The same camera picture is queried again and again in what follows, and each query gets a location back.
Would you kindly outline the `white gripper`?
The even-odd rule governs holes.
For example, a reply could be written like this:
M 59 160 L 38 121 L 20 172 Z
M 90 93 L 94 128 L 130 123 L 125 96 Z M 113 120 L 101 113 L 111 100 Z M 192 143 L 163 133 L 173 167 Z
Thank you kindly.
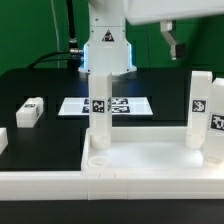
M 124 13 L 132 25 L 160 22 L 172 60 L 183 59 L 186 45 L 175 37 L 177 19 L 224 14 L 224 0 L 124 0 Z

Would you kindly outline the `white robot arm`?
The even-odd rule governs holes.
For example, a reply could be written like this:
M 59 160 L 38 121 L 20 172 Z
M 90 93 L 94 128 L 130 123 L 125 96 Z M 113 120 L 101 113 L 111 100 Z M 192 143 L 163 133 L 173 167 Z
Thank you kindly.
M 171 58 L 180 59 L 184 46 L 171 32 L 173 21 L 224 14 L 224 0 L 88 0 L 90 36 L 84 45 L 83 74 L 135 73 L 132 46 L 126 39 L 126 22 L 132 25 L 160 23 L 170 45 Z

